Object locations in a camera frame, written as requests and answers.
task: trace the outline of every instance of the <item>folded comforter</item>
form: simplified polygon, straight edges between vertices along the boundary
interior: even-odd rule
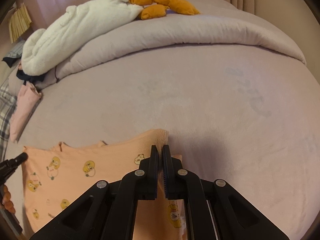
[[[192,2],[206,15],[185,16],[168,14],[166,17],[147,21],[134,21],[87,42],[72,56],[52,68],[38,89],[82,70],[122,57],[143,49],[152,49],[173,44],[237,43],[261,46],[294,57],[306,64],[297,44],[271,23],[231,4],[225,8],[207,9],[203,4]],[[10,92],[16,95],[21,82],[10,78]]]
[[[21,58],[25,74],[44,74],[89,40],[133,21],[143,7],[128,1],[91,0],[68,6],[64,15],[26,41]]]

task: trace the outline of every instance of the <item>white fluffy blanket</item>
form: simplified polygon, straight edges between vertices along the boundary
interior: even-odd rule
[[[133,21],[143,7],[129,0],[92,0],[69,6],[47,29],[36,30],[23,47],[22,68],[41,75],[76,52],[86,42]]]

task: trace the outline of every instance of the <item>bed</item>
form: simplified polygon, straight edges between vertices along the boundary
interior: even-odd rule
[[[18,155],[23,145],[50,148],[63,140],[79,147],[100,139],[111,144],[162,128],[187,169],[202,179],[225,179],[290,240],[300,240],[320,210],[319,84],[299,47],[267,21],[237,10],[239,0],[189,1],[208,17],[233,19],[234,30],[247,21],[268,32],[251,43],[244,41],[250,28],[247,36],[216,42],[178,35],[172,43],[159,39],[158,45],[123,51],[119,43],[108,59],[103,47],[113,48],[112,37],[122,33],[135,44],[144,34],[139,29],[152,33],[147,25],[182,16],[133,22],[97,37],[63,63],[78,62],[86,70],[42,90],[43,101],[6,157]],[[252,10],[244,4],[242,9]],[[266,39],[275,43],[260,42]],[[30,234],[21,170],[8,187]]]

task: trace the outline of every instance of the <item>stain on sheet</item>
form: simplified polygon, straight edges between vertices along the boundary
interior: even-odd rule
[[[264,97],[260,95],[258,89],[253,87],[250,80],[245,78],[242,70],[228,67],[225,69],[225,73],[236,78],[239,85],[237,91],[247,96],[248,103],[253,111],[266,118],[272,115],[271,111],[265,110]]]

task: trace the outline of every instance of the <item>straw fringe decoration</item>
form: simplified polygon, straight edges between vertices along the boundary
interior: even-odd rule
[[[32,23],[32,21],[27,8],[24,3],[22,3],[21,7],[14,12],[9,20],[11,43],[14,43],[27,29],[30,28],[30,23]]]

